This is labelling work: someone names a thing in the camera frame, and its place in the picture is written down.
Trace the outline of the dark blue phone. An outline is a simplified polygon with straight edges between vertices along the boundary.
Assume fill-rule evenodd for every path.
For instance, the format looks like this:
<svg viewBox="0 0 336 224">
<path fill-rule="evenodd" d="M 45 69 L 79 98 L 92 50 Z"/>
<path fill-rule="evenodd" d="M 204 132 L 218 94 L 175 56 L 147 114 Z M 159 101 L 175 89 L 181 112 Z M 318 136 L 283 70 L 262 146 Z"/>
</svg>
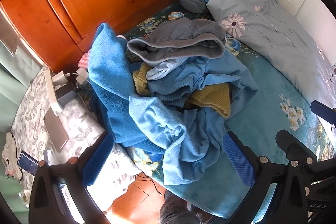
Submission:
<svg viewBox="0 0 336 224">
<path fill-rule="evenodd" d="M 35 176 L 38 169 L 38 161 L 25 151 L 21 151 L 18 158 L 18 165 L 21 169 Z"/>
</svg>

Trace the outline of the white power adapter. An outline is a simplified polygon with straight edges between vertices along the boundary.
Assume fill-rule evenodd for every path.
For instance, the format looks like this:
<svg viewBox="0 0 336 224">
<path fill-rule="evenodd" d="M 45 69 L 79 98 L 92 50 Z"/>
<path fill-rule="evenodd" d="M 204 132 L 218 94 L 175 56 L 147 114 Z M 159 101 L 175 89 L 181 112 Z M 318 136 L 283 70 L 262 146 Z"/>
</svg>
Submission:
<svg viewBox="0 0 336 224">
<path fill-rule="evenodd" d="M 76 81 L 80 84 L 80 85 L 86 85 L 88 84 L 88 72 L 85 69 L 79 68 L 76 73 Z"/>
</svg>

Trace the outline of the silver smartphone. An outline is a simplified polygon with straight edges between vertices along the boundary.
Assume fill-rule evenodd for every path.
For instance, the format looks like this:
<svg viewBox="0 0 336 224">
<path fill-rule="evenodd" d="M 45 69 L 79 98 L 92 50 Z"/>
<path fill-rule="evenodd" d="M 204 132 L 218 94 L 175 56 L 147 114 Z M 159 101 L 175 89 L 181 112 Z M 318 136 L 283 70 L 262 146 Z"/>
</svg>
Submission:
<svg viewBox="0 0 336 224">
<path fill-rule="evenodd" d="M 57 152 L 60 152 L 69 140 L 60 119 L 56 116 L 52 109 L 49 109 L 45 116 L 44 122 L 51 141 Z"/>
</svg>

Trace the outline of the grey-blue daisy duvet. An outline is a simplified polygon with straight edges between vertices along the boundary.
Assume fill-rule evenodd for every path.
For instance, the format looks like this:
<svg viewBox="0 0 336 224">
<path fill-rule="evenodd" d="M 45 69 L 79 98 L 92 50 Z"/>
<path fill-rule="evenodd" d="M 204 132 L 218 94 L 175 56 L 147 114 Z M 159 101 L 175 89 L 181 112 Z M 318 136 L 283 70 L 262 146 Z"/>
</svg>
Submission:
<svg viewBox="0 0 336 224">
<path fill-rule="evenodd" d="M 277 0 L 209 0 L 215 21 L 263 55 L 302 94 L 335 106 L 335 73 L 313 38 Z"/>
</svg>

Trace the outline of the mustard yellow knit sweater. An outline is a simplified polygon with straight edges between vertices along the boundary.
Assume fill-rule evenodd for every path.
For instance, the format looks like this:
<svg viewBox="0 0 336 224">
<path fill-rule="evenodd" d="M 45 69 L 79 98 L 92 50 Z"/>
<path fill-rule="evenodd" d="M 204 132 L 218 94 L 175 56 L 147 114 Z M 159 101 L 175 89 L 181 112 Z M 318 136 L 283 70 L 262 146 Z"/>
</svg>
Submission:
<svg viewBox="0 0 336 224">
<path fill-rule="evenodd" d="M 136 92 L 148 96 L 146 74 L 151 67 L 142 63 L 140 69 L 133 72 L 133 80 Z M 197 105 L 200 107 L 211 107 L 224 118 L 231 115 L 230 87 L 228 83 L 207 85 L 202 90 L 195 90 L 187 97 L 186 105 Z"/>
</svg>

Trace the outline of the floral covered nightstand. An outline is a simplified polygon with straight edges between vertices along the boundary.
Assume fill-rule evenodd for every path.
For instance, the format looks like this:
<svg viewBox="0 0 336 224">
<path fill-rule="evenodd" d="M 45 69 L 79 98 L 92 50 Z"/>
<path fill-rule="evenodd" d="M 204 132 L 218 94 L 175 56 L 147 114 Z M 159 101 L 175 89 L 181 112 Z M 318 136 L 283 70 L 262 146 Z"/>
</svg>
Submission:
<svg viewBox="0 0 336 224">
<path fill-rule="evenodd" d="M 104 129 L 80 97 L 70 100 L 63 111 L 55 115 L 49 102 L 46 71 L 42 68 L 32 80 L 19 105 L 11 133 L 17 152 L 25 151 L 38 161 L 49 152 L 51 163 L 63 164 L 92 146 Z M 98 207 L 105 210 L 127 191 L 140 172 L 125 150 L 114 143 L 108 149 L 97 178 L 87 190 Z"/>
</svg>

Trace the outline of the grey round cushion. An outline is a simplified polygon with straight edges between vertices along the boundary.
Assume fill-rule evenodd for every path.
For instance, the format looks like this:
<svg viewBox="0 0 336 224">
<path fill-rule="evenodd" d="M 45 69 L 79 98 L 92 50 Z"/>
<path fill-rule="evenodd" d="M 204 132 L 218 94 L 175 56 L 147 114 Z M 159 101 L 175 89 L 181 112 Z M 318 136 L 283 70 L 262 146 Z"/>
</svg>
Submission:
<svg viewBox="0 0 336 224">
<path fill-rule="evenodd" d="M 204 0 L 179 0 L 182 7 L 195 14 L 204 14 L 207 11 Z"/>
</svg>

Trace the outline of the grey fleece sweatpants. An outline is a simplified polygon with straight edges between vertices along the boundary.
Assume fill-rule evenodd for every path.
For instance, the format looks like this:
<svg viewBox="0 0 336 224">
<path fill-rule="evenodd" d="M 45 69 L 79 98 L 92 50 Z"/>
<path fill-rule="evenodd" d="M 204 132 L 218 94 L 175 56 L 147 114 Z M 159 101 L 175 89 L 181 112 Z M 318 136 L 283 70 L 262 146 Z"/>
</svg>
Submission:
<svg viewBox="0 0 336 224">
<path fill-rule="evenodd" d="M 214 21 L 181 18 L 160 24 L 143 39 L 134 38 L 127 48 L 150 66 L 180 57 L 221 57 L 226 32 Z"/>
</svg>

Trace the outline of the blue fleece garment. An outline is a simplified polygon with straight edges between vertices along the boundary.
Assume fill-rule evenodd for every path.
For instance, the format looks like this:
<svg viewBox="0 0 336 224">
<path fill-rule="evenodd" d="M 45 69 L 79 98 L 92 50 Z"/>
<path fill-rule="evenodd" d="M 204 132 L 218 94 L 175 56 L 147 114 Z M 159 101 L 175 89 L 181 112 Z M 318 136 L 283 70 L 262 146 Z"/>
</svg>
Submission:
<svg viewBox="0 0 336 224">
<path fill-rule="evenodd" d="M 196 182 L 223 153 L 224 122 L 251 101 L 258 87 L 247 67 L 224 48 L 216 59 L 188 57 L 162 79 L 147 80 L 150 94 L 140 95 L 133 72 L 146 62 L 128 50 L 128 41 L 106 23 L 94 36 L 88 72 L 106 129 L 125 147 L 161 155 L 164 184 Z M 185 106 L 195 90 L 222 83 L 230 87 L 228 118 L 211 107 Z"/>
</svg>

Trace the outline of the pink clothing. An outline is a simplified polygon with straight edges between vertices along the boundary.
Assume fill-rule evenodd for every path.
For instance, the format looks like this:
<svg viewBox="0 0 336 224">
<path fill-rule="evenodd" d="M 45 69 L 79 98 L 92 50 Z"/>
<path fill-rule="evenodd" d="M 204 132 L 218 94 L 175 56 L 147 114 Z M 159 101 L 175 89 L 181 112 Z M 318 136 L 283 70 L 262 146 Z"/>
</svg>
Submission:
<svg viewBox="0 0 336 224">
<path fill-rule="evenodd" d="M 88 70 L 88 66 L 89 66 L 89 56 L 90 56 L 91 50 L 89 50 L 88 52 L 84 53 L 84 55 L 82 55 L 81 59 L 78 62 L 78 67 L 84 70 Z"/>
</svg>

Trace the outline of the light blue garment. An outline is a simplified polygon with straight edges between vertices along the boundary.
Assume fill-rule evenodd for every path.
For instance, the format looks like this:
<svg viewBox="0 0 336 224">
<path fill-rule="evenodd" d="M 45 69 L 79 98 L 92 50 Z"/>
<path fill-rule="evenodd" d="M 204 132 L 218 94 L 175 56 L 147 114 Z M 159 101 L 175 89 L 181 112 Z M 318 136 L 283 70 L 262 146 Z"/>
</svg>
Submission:
<svg viewBox="0 0 336 224">
<path fill-rule="evenodd" d="M 165 60 L 151 68 L 146 74 L 146 79 L 150 81 L 162 79 L 187 59 L 188 57 L 177 57 L 175 59 Z"/>
</svg>

